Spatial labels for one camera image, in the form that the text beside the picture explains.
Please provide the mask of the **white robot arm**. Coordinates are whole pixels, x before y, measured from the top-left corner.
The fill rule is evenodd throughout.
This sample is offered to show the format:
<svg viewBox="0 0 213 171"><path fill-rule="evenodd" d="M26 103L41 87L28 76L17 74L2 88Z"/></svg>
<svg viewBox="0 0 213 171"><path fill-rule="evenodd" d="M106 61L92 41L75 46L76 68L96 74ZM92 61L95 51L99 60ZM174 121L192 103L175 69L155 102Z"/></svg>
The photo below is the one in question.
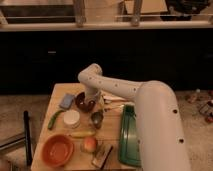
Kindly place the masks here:
<svg viewBox="0 0 213 171"><path fill-rule="evenodd" d="M78 80L88 100L103 90L134 103L143 171L191 171L177 99L167 84L105 77L96 63L82 70Z"/></svg>

